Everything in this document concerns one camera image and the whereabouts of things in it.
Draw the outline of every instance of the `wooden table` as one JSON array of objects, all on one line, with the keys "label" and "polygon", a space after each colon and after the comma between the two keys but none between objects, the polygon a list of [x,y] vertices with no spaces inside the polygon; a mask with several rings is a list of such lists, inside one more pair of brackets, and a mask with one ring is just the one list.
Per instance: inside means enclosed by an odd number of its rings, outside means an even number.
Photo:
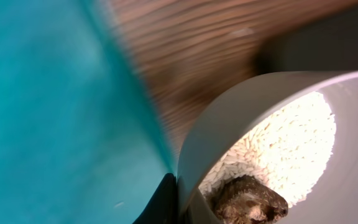
[{"label": "wooden table", "polygon": [[252,60],[263,41],[358,0],[111,2],[178,156],[205,107],[254,76]]}]

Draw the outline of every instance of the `pile of white grains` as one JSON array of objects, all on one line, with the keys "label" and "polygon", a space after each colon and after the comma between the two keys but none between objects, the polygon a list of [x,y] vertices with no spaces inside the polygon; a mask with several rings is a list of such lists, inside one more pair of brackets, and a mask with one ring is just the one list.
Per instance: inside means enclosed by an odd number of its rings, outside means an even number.
[{"label": "pile of white grains", "polygon": [[323,95],[309,93],[274,112],[236,142],[199,189],[207,197],[230,180],[251,175],[292,207],[306,199],[323,174],[335,131],[334,115]]}]

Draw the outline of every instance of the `blue fabric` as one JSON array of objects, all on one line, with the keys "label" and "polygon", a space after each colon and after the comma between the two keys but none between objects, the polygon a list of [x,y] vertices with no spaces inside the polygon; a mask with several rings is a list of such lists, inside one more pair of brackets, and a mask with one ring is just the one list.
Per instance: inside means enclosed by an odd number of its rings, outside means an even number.
[{"label": "blue fabric", "polygon": [[0,1],[0,223],[131,223],[172,171],[94,6]]}]

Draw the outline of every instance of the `wooden surface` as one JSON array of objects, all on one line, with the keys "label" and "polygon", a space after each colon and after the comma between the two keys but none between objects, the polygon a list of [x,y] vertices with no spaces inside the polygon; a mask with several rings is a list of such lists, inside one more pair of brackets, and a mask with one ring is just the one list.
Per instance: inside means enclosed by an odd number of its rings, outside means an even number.
[{"label": "wooden surface", "polygon": [[358,0],[110,0],[115,21],[161,114],[175,154],[218,95],[254,76],[268,37]]}]

